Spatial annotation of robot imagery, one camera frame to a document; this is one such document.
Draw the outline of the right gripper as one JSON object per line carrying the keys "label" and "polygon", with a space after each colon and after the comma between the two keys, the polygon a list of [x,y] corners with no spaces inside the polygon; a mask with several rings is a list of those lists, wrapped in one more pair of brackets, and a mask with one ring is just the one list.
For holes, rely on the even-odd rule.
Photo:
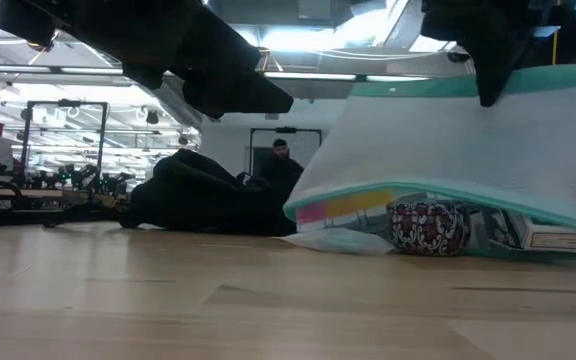
{"label": "right gripper", "polygon": [[492,107],[513,71],[513,48],[521,43],[517,32],[530,23],[530,4],[531,0],[422,0],[420,33],[467,48],[480,105]]}

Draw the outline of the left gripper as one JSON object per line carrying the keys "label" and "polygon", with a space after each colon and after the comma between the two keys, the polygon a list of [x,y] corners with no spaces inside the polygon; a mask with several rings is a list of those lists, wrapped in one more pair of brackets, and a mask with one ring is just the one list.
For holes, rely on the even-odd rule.
{"label": "left gripper", "polygon": [[153,90],[181,61],[204,72],[252,72],[217,76],[191,72],[184,100],[220,119],[228,113],[287,113],[293,97],[253,72],[259,50],[202,0],[0,0],[0,30],[47,47],[61,30],[122,64],[123,75]]}

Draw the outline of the black backpack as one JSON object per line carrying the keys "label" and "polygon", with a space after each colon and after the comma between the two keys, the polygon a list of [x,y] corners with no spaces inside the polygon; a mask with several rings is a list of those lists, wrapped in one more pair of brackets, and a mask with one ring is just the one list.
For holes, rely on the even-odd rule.
{"label": "black backpack", "polygon": [[271,181],[245,172],[234,176],[213,159],[182,149],[157,162],[152,177],[133,189],[127,206],[76,205],[48,225],[90,215],[124,228],[149,224],[172,231],[282,237],[297,230],[283,210],[297,179]]}

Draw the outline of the person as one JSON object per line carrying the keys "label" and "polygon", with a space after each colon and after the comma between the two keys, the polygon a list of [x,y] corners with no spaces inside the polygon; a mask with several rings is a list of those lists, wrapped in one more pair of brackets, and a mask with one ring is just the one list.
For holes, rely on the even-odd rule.
{"label": "person", "polygon": [[288,143],[281,138],[272,144],[273,154],[261,168],[261,179],[272,200],[283,205],[304,171],[304,167],[291,158]]}

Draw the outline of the red white patterned round pouch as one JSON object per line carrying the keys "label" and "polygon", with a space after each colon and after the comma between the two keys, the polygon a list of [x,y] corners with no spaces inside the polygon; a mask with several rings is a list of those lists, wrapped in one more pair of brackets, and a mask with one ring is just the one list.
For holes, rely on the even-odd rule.
{"label": "red white patterned round pouch", "polygon": [[425,201],[387,206],[388,237],[398,253],[417,256],[459,255],[471,237],[466,206],[456,201]]}

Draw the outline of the pink yellow card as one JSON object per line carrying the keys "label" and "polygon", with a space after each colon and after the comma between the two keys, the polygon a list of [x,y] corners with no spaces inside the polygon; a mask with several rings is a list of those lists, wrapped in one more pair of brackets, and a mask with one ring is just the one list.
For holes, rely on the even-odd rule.
{"label": "pink yellow card", "polygon": [[392,190],[357,193],[329,200],[320,200],[296,209],[298,224],[306,224],[345,216],[363,210],[386,206],[395,200]]}

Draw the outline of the white printed box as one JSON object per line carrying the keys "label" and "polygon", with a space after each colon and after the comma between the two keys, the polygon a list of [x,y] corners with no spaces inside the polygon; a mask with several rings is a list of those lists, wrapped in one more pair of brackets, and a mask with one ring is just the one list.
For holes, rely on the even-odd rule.
{"label": "white printed box", "polygon": [[483,210],[489,240],[511,250],[576,253],[576,229],[501,209]]}

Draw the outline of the white plastic packet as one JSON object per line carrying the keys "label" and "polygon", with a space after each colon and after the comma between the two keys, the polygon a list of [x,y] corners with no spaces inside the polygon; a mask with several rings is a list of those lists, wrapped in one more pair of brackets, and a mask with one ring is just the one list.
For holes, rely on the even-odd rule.
{"label": "white plastic packet", "polygon": [[347,228],[325,228],[281,237],[295,246],[316,251],[365,256],[384,256],[394,246],[382,237]]}

